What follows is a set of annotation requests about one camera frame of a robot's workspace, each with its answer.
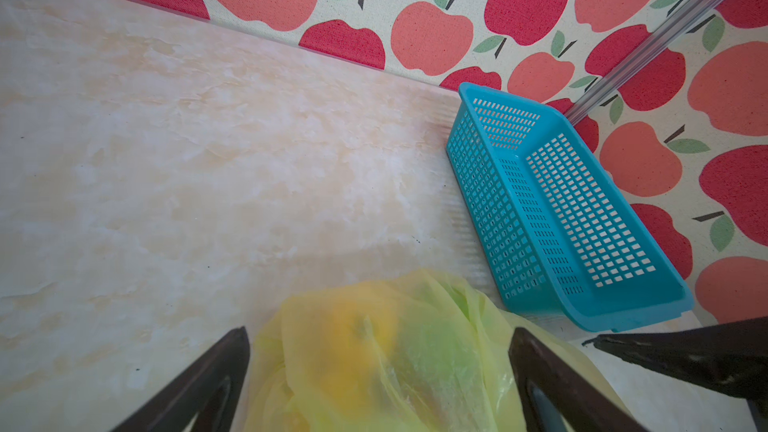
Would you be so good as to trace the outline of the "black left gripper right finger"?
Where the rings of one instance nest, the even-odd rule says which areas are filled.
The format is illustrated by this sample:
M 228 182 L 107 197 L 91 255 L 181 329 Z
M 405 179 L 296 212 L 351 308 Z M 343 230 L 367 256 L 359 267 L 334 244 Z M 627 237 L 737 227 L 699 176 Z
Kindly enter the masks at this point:
M 644 429 L 528 330 L 515 330 L 508 357 L 528 431 Z

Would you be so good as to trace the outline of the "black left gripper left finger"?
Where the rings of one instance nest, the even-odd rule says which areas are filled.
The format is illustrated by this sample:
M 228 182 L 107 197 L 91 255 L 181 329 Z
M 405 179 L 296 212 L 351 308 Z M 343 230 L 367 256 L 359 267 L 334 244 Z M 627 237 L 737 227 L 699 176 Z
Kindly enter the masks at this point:
M 250 359 L 244 327 L 228 331 L 117 431 L 228 431 Z

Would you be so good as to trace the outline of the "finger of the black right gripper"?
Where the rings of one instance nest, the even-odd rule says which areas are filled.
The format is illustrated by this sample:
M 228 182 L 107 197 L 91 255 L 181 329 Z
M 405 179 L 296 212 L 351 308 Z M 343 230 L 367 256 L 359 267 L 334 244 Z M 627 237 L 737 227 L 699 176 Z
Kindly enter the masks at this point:
M 767 319 L 675 332 L 600 334 L 604 370 L 651 431 L 765 431 Z

